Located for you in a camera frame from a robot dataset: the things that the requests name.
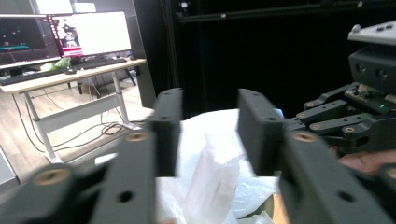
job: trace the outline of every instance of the floor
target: floor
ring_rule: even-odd
[[[150,108],[141,105],[139,89],[132,82],[121,82],[128,119],[141,121],[151,113]],[[92,86],[83,86],[79,94],[77,83],[71,83],[34,91],[31,94],[37,114],[45,117],[77,105],[96,100]],[[99,89],[102,97],[115,92],[109,84]],[[120,128],[120,110],[112,109],[101,115],[84,119],[49,133],[49,140],[63,162],[78,163],[83,155],[106,145],[128,132]],[[35,125],[30,120],[22,95],[10,95],[0,91],[0,146],[4,150],[18,179],[23,183],[36,169],[50,164],[45,157],[44,145],[40,142]]]

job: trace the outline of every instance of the white plastic bag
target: white plastic bag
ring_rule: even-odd
[[[224,133],[206,135],[206,146],[183,204],[189,224],[219,224],[227,217],[243,156],[230,136]]]
[[[238,224],[274,224],[274,221],[265,211],[262,211],[259,215],[239,219]]]
[[[279,193],[277,177],[257,177],[250,162],[240,162],[240,175],[236,185],[231,211],[235,218],[246,217],[259,208],[272,194]]]
[[[174,219],[176,224],[187,224],[181,208],[186,190],[173,177],[156,178],[157,185],[157,222]]]

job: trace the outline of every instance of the desk leg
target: desk leg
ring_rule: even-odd
[[[39,135],[44,142],[44,146],[46,147],[47,159],[50,161],[50,163],[63,163],[62,160],[55,154],[47,134],[44,132],[43,128],[41,127],[41,118],[37,115],[37,112],[35,111],[35,107],[33,105],[29,93],[28,92],[24,93],[24,96],[25,96],[25,101],[29,107],[29,110],[33,115],[33,121],[35,122],[35,126],[37,127]]]
[[[129,122],[128,114],[126,113],[125,103],[124,103],[123,96],[122,96],[122,91],[120,88],[120,82],[119,82],[119,79],[117,78],[117,72],[114,71],[111,73],[111,75],[113,76],[114,87],[116,88],[117,101],[118,101],[118,104],[119,104],[119,107],[121,110],[123,126],[128,129],[133,130],[136,128],[136,126],[134,126],[131,122]]]

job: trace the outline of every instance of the black wall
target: black wall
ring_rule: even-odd
[[[347,40],[355,24],[394,20],[394,8],[376,8],[205,21],[202,12],[262,7],[248,5],[252,1],[248,6],[216,2],[195,1],[189,15],[178,19],[186,117],[236,108],[239,88],[261,92],[288,118],[294,117],[305,102],[353,81],[348,56],[365,45]]]

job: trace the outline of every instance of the green object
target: green object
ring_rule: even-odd
[[[66,68],[70,66],[70,58],[62,58],[53,67],[55,68]]]

